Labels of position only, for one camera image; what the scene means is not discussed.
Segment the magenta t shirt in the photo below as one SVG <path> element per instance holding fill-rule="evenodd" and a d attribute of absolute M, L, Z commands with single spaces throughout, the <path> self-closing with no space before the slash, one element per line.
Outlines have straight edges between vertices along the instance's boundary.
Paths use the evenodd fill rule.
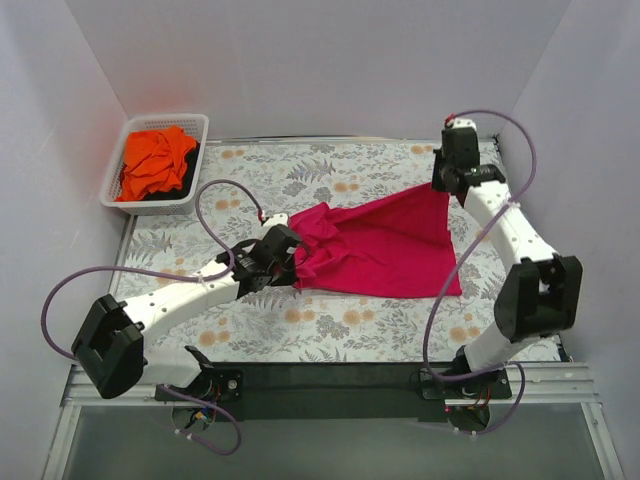
<path fill-rule="evenodd" d="M 423 184 L 353 208 L 318 204 L 289 226 L 296 287 L 383 298 L 439 295 L 456 265 L 448 228 L 450 198 Z"/>

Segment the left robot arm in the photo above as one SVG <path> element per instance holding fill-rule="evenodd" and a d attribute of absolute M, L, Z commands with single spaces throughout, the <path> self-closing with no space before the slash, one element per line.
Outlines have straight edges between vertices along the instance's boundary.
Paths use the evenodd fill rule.
<path fill-rule="evenodd" d="M 219 254 L 190 282 L 122 301 L 107 294 L 91 306 L 72 352 L 104 399 L 140 383 L 165 384 L 190 399 L 203 399 L 220 380 L 213 363 L 195 346 L 160 348 L 156 341 L 213 307 L 266 287 L 294 284 L 297 252 L 309 252 L 300 236 L 285 225 L 273 225 L 262 238 Z"/>

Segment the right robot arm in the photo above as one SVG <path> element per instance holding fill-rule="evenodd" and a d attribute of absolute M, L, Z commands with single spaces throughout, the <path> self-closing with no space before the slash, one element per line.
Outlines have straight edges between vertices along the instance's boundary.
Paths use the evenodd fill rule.
<path fill-rule="evenodd" d="M 523 214 L 500 169 L 480 161 L 475 123 L 446 120 L 435 152 L 434 190 L 454 197 L 490 240 L 506 278 L 493 322 L 444 370 L 425 368 L 423 386 L 475 397 L 499 381 L 507 363 L 530 345 L 573 327 L 583 267 L 543 240 Z"/>

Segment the floral patterned table mat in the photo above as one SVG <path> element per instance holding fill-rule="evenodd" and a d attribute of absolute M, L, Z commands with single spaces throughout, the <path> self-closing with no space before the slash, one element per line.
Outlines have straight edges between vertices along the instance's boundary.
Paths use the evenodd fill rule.
<path fill-rule="evenodd" d="M 194 272 L 222 244 L 257 234 L 257 207 L 294 214 L 318 203 L 354 207 L 431 178 L 431 142 L 210 145 L 200 181 L 203 216 L 144 216 L 130 223 L 114 294 L 151 292 L 171 275 Z M 440 305 L 429 299 L 341 296 L 267 288 L 214 307 L 158 339 L 194 345 L 214 361 L 448 361 L 492 322 L 505 273 L 497 252 L 459 205 L 449 209 L 454 248 L 474 253 L 460 272 L 462 292 Z"/>

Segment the black t shirt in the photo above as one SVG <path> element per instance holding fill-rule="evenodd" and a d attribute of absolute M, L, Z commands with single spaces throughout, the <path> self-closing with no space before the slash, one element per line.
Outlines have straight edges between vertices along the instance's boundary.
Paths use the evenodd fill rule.
<path fill-rule="evenodd" d="M 182 186 L 180 188 L 175 187 L 167 192 L 156 191 L 153 193 L 148 193 L 143 197 L 143 200 L 144 201 L 169 201 L 169 200 L 181 200 L 183 198 L 186 198 L 193 184 L 200 147 L 201 145 L 197 143 L 195 148 L 190 152 L 188 152 L 184 157 L 187 170 L 182 178 Z"/>

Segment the orange t shirt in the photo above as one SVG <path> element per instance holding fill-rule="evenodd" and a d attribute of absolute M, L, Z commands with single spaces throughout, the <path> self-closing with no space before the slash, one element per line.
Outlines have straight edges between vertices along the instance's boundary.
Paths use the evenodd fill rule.
<path fill-rule="evenodd" d="M 179 126 L 131 133 L 124 148 L 117 202 L 139 202 L 148 193 L 182 186 L 185 155 L 198 142 Z"/>

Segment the white plastic laundry basket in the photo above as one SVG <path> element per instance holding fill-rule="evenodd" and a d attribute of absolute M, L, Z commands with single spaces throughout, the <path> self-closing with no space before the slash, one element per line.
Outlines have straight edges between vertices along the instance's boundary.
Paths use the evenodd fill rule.
<path fill-rule="evenodd" d="M 198 156 L 187 195 L 180 199 L 139 202 L 117 202 L 121 194 L 120 174 L 124 166 L 124 148 L 127 137 L 133 132 L 157 130 L 179 126 L 199 143 Z M 100 201 L 105 207 L 120 209 L 131 216 L 186 215 L 194 211 L 195 196 L 204 149 L 209 131 L 209 118 L 197 113 L 169 113 L 143 115 L 130 119 L 121 129 L 116 147 L 109 160 L 103 179 Z"/>

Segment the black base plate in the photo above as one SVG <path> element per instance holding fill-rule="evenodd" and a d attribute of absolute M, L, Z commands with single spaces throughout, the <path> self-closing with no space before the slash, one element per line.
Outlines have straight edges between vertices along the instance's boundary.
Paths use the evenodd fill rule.
<path fill-rule="evenodd" d="M 470 404 L 487 417 L 491 400 L 509 400 L 505 371 L 457 382 L 447 363 L 211 364 L 187 387 L 158 387 L 160 402 L 189 401 L 220 419 L 216 406 L 238 421 L 413 418 L 444 422 L 445 403 Z"/>

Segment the aluminium frame rail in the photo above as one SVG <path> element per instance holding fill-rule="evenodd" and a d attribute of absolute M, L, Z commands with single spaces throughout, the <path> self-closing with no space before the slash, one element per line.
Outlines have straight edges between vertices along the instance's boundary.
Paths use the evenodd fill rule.
<path fill-rule="evenodd" d="M 623 469 L 602 413 L 602 398 L 588 365 L 580 362 L 527 362 L 524 370 L 526 384 L 521 403 L 580 405 L 604 477 L 622 479 Z M 72 368 L 42 475 L 44 479 L 63 477 L 81 409 L 104 403 L 86 374 Z"/>

